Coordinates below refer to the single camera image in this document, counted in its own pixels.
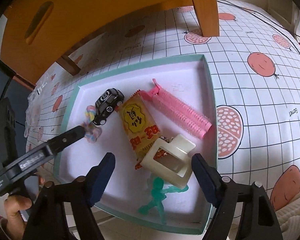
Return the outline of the cream hair claw clip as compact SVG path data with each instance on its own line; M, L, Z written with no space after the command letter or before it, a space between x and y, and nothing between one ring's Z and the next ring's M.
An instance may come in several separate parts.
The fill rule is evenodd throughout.
M179 134L172 141L157 139L141 162L141 166L164 181L184 189L191 177L189 153L196 144Z

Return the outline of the green toy figure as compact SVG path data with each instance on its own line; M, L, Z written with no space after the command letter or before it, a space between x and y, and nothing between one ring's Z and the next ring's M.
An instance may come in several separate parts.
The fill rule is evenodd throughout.
M148 204L141 206L138 209L138 213L142 215L147 215L151 209L156 207L161 219L161 223L166 225L165 210L164 210L164 205L162 203L167 198L166 194L182 193L182 192L186 192L188 189L189 189L188 185L186 185L183 189L180 189L173 185L164 188L164 180L161 179L160 177L156 177L153 180L153 188L151 190L152 200Z

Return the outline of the yellow snack packet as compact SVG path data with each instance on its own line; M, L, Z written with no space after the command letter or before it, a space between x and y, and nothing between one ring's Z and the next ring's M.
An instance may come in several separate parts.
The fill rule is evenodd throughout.
M154 118L137 90L129 99L117 107L123 129L136 157L135 169L142 168L141 162L157 139L169 140L162 135Z

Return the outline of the black toy car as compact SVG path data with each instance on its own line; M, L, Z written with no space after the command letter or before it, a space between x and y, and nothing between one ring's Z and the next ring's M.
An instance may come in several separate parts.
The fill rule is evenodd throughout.
M124 99L124 95L118 89L107 89L95 102L96 114L92 123L96 126L104 125L111 113L123 104Z

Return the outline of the pink hair roller clip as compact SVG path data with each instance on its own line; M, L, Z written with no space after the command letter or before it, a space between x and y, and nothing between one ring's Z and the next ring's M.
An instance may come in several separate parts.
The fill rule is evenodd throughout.
M168 117L176 125L198 139L203 139L212 127L210 120L202 113L181 101L176 96L161 87L153 79L154 87L149 90L140 90L139 94L150 102L154 108Z

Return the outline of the white teal shallow tray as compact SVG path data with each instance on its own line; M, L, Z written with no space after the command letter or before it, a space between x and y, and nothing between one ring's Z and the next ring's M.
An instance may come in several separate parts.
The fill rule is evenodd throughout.
M106 153L115 168L96 206L149 228L200 235L212 206L192 172L201 154L217 163L216 106L210 71L200 54L140 62L91 77L71 94L61 130L87 122L85 110L107 113L96 142L81 139L54 161L68 183Z

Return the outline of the wooden nightstand cabinet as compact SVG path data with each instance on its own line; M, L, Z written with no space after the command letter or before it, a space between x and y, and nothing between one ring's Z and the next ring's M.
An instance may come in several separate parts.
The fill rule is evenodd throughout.
M31 83L53 63L79 72L69 55L102 28L129 15L194 7L204 36L219 35L216 0L13 0L6 12L0 59Z

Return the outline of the white lattice shelf unit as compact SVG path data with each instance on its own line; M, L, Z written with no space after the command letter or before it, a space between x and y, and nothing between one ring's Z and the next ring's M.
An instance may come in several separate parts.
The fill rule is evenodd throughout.
M292 0L267 0L267 12L292 35L300 23L300 10Z

